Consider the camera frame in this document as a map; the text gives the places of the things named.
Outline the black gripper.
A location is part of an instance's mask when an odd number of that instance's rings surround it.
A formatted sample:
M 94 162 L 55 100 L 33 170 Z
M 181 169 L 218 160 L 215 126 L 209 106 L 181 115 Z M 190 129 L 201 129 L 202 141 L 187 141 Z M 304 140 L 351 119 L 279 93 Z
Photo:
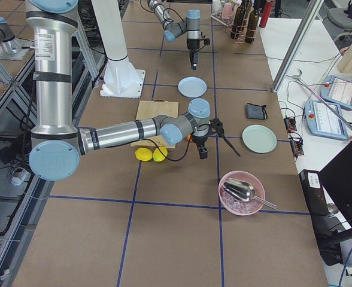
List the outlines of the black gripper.
M 201 125 L 195 128 L 195 131 L 191 134 L 191 140 L 196 144 L 201 160 L 208 158 L 208 150 L 205 146 L 205 142 L 208 139 L 208 132 L 208 125 Z
M 189 50 L 190 65 L 193 71 L 197 70 L 200 43 L 201 40 L 199 38 L 187 38 L 187 49 Z

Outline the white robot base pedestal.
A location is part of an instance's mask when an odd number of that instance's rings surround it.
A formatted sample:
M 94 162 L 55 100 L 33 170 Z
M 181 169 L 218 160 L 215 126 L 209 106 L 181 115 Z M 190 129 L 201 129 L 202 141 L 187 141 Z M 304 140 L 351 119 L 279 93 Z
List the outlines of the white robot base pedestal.
M 92 6 L 107 57 L 101 96 L 140 98 L 145 70 L 129 60 L 118 2 L 95 0 Z

